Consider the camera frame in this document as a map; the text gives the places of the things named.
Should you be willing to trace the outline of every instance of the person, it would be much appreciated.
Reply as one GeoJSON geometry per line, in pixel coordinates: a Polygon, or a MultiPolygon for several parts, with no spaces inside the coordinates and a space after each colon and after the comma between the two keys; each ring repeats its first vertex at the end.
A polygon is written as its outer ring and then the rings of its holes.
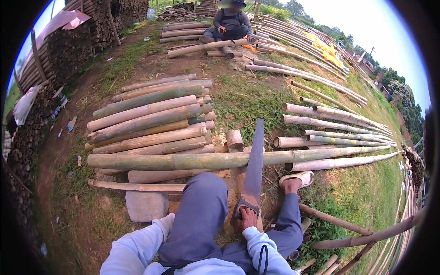
{"type": "Polygon", "coordinates": [[[244,7],[246,7],[244,0],[232,0],[230,8],[217,11],[213,19],[214,28],[206,29],[199,40],[203,43],[210,43],[241,39],[247,36],[249,43],[252,43],[252,26],[247,15],[242,12],[244,7]]]}
{"type": "Polygon", "coordinates": [[[275,228],[259,232],[255,212],[241,208],[238,227],[246,240],[220,248],[213,239],[228,214],[228,190],[213,173],[196,175],[186,184],[175,215],[153,220],[113,242],[100,274],[257,274],[263,246],[267,251],[262,252],[260,274],[266,253],[266,274],[294,274],[285,259],[303,240],[297,191],[313,178],[310,171],[282,177],[280,187],[286,195],[275,228]],[[157,252],[158,262],[150,263],[157,252]]]}

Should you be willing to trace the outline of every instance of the concrete block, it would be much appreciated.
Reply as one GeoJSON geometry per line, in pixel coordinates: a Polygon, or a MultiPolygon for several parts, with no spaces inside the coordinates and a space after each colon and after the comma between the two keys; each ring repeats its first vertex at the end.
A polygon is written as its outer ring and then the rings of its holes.
{"type": "Polygon", "coordinates": [[[151,222],[168,213],[168,192],[127,191],[125,203],[132,221],[151,222]]]}

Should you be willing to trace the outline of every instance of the sandal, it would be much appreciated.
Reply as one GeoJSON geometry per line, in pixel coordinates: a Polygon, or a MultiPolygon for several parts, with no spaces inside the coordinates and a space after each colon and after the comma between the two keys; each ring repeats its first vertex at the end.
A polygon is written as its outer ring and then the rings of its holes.
{"type": "Polygon", "coordinates": [[[303,172],[299,172],[297,174],[282,176],[281,179],[279,179],[279,186],[281,187],[281,184],[283,183],[283,181],[290,180],[293,178],[298,178],[301,180],[302,184],[298,188],[298,189],[300,189],[300,188],[309,186],[313,182],[313,180],[315,179],[315,174],[313,174],[312,171],[303,171],[303,172]]]}

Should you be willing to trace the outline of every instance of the blue pants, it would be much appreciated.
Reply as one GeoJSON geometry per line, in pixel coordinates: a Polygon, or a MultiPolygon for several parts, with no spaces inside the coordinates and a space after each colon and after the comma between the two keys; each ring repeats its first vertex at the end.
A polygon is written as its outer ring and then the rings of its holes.
{"type": "Polygon", "coordinates": [[[249,30],[248,26],[241,25],[236,28],[227,30],[226,31],[227,37],[225,37],[223,34],[219,33],[217,28],[209,28],[205,30],[203,35],[206,35],[207,37],[212,37],[214,38],[215,41],[217,41],[218,38],[220,38],[221,40],[230,40],[230,39],[235,40],[235,39],[243,38],[247,34],[248,30],[249,30]]]}
{"type": "MultiPolygon", "coordinates": [[[[215,174],[206,172],[193,177],[183,190],[169,240],[159,248],[159,263],[164,267],[217,258],[233,262],[247,274],[254,274],[246,241],[220,248],[214,236],[228,214],[227,188],[215,174]]],[[[286,194],[276,226],[268,236],[286,259],[303,241],[298,196],[286,194]]]]}

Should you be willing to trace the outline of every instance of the white sleeve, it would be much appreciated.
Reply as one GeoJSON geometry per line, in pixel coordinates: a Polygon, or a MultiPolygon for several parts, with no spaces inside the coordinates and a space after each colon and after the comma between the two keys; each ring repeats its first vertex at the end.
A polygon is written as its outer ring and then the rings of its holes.
{"type": "Polygon", "coordinates": [[[142,275],[162,243],[171,231],[175,215],[173,213],[153,220],[150,226],[125,234],[112,243],[110,255],[104,261],[100,274],[142,275]]]}
{"type": "MultiPolygon", "coordinates": [[[[247,249],[249,255],[252,257],[253,267],[258,270],[258,262],[260,260],[260,251],[263,245],[268,248],[268,270],[266,274],[295,274],[287,261],[277,251],[274,241],[269,239],[266,233],[260,233],[256,227],[248,227],[243,230],[242,235],[247,240],[247,249]]],[[[266,261],[265,250],[263,250],[263,257],[261,258],[260,271],[263,272],[266,261]]]]}

